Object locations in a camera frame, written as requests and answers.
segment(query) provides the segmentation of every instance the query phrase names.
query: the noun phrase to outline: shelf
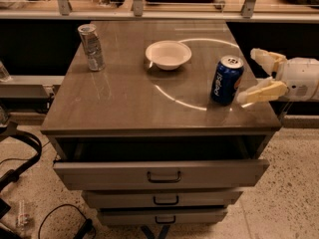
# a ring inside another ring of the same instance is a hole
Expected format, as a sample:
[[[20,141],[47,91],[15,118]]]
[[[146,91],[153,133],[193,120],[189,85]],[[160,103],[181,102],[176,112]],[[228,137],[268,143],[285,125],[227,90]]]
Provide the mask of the shelf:
[[[310,7],[292,4],[285,0],[225,0],[225,2],[225,7],[220,10],[212,2],[171,3],[125,0],[120,4],[113,2],[108,6],[100,6],[98,0],[19,0],[15,5],[13,5],[12,0],[0,0],[0,7],[2,7],[0,18],[90,20],[196,18],[302,23],[317,23],[319,21],[319,5]]]

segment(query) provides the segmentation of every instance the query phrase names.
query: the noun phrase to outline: terrazzo floor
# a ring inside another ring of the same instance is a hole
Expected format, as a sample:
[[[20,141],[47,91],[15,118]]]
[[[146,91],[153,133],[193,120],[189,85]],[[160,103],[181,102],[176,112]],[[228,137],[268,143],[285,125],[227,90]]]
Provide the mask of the terrazzo floor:
[[[268,159],[269,168],[257,185],[247,188],[239,200],[228,207],[228,214],[217,224],[171,225],[166,239],[317,239],[319,238],[319,127],[283,127],[268,143],[261,158]],[[11,210],[0,223],[23,238],[38,238],[41,223],[57,206],[72,204],[93,220],[94,233],[85,238],[134,239],[159,238],[161,226],[149,226],[153,237],[147,237],[140,226],[107,227],[88,208],[80,191],[69,191],[54,172],[56,151],[40,134],[38,124],[21,124],[41,139],[40,161],[1,192]],[[13,138],[0,142],[0,162],[6,158],[29,158],[34,154],[28,146]],[[0,163],[0,176],[17,167],[21,161]],[[19,203],[24,201],[30,221],[16,227]],[[83,224],[82,215],[71,206],[53,212],[44,222],[41,239],[73,238]]]

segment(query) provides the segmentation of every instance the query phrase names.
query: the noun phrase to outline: can lid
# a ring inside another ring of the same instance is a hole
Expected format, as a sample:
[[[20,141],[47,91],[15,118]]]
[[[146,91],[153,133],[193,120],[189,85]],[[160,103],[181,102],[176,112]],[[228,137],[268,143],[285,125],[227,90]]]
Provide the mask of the can lid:
[[[223,66],[231,69],[239,69],[243,66],[242,60],[232,55],[222,57],[220,62]]]
[[[84,24],[78,28],[78,31],[82,35],[88,35],[96,31],[97,27],[94,24]]]

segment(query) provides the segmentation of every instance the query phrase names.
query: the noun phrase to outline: white bowl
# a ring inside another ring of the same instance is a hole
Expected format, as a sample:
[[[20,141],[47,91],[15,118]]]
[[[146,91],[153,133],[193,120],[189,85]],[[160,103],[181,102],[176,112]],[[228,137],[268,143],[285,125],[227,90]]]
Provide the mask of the white bowl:
[[[160,41],[148,46],[147,58],[163,70],[174,70],[191,57],[190,48],[178,41]]]

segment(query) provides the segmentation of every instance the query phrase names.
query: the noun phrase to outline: drawer handle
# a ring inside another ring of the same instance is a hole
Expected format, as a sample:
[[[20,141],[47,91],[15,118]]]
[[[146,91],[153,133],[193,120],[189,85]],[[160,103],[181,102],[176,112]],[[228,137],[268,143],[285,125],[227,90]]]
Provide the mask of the drawer handle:
[[[176,216],[172,217],[172,221],[159,221],[158,217],[156,216],[156,224],[158,225],[169,225],[176,222]]]
[[[148,172],[148,180],[150,183],[177,183],[181,180],[181,172],[177,173],[176,179],[152,179],[151,172]]]
[[[156,198],[156,197],[153,197],[153,203],[154,203],[155,205],[177,205],[177,204],[179,203],[179,197],[176,196],[176,201],[173,202],[173,203],[159,203],[159,202],[157,202],[157,198]]]

